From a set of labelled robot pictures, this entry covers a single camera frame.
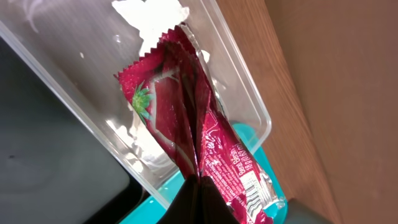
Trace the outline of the white napkin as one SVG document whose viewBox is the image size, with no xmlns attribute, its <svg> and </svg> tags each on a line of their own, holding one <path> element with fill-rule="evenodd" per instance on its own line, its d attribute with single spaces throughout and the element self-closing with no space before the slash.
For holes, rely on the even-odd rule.
<svg viewBox="0 0 398 224">
<path fill-rule="evenodd" d="M 200 94 L 213 89 L 208 53 L 185 21 L 179 1 L 113 1 L 112 7 L 143 39 L 139 59 L 116 74 L 134 114 L 184 176 L 211 174 L 203 143 Z"/>
</svg>

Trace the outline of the clear plastic bin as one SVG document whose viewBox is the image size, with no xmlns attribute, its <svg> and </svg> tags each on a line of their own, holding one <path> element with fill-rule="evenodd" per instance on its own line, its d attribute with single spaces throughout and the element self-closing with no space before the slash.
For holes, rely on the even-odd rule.
<svg viewBox="0 0 398 224">
<path fill-rule="evenodd" d="M 207 72 L 232 124 L 253 133 L 256 152 L 271 118 L 216 1 L 183 1 L 188 33 L 210 55 Z M 1 37 L 116 160 L 161 204 L 177 166 L 167 157 L 123 96 L 116 74 L 139 57 L 139 32 L 111 1 L 1 0 Z"/>
</svg>

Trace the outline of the teal serving tray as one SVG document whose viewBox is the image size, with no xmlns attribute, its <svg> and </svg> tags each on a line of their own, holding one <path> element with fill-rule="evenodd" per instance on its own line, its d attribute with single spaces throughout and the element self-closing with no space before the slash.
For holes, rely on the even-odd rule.
<svg viewBox="0 0 398 224">
<path fill-rule="evenodd" d="M 253 147 L 253 144 L 249 142 L 250 138 L 253 138 L 255 141 L 258 140 L 254 128 L 247 124 L 236 123 L 233 124 L 233 128 L 247 147 Z M 288 203 L 283 193 L 282 187 L 278 183 L 277 177 L 275 176 L 274 171 L 272 170 L 272 167 L 267 159 L 267 156 L 261 147 L 259 147 L 258 150 L 254 153 L 254 158 L 257 160 L 257 163 L 264 169 L 264 171 L 269 175 L 277 196 L 282 199 L 280 203 L 273 204 L 269 208 L 265 209 L 265 213 L 267 214 L 267 216 L 273 218 L 275 224 L 283 224 L 285 222 L 288 212 Z M 167 196 L 174 198 L 178 190 L 180 190 L 183 182 L 184 178 L 178 171 L 161 186 L 161 189 L 166 191 Z M 153 196 L 150 196 L 145 199 L 140 205 L 138 205 L 137 208 L 135 208 L 130 214 L 123 218 L 121 220 L 121 223 L 157 223 L 160 218 L 165 214 L 165 212 L 166 209 L 161 206 L 161 204 L 156 201 Z"/>
</svg>

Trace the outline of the cardboard backdrop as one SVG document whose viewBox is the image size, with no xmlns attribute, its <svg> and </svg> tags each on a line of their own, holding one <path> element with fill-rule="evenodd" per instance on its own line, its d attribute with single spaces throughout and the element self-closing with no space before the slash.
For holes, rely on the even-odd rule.
<svg viewBox="0 0 398 224">
<path fill-rule="evenodd" d="M 345 223 L 397 222 L 397 0 L 267 8 Z"/>
</svg>

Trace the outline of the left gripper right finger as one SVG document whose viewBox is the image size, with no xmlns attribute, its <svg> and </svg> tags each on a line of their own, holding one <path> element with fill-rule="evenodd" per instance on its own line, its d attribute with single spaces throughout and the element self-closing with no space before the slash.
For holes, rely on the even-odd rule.
<svg viewBox="0 0 398 224">
<path fill-rule="evenodd" d="M 201 216 L 204 224 L 239 224 L 211 177 L 201 178 Z"/>
</svg>

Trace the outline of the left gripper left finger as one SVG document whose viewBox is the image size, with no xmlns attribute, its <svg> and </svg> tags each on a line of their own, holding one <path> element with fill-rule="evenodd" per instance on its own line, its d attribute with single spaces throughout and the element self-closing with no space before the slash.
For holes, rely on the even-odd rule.
<svg viewBox="0 0 398 224">
<path fill-rule="evenodd" d="M 195 175 L 185 179 L 166 213 L 157 224 L 197 224 L 200 185 Z"/>
</svg>

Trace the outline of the red snack wrapper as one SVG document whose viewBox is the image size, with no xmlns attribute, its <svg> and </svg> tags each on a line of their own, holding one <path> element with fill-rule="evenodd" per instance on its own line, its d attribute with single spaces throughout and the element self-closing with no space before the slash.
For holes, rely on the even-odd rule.
<svg viewBox="0 0 398 224">
<path fill-rule="evenodd" d="M 180 24 L 116 75 L 121 90 L 185 182 L 161 223 L 273 223 L 269 175 L 228 122 Z"/>
</svg>

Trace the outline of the black plastic tray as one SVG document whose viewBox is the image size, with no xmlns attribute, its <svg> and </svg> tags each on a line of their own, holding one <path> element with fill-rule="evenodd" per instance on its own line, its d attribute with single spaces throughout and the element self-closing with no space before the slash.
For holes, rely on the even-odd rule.
<svg viewBox="0 0 398 224">
<path fill-rule="evenodd" d="M 144 191 L 5 42 L 1 222 L 117 223 Z"/>
</svg>

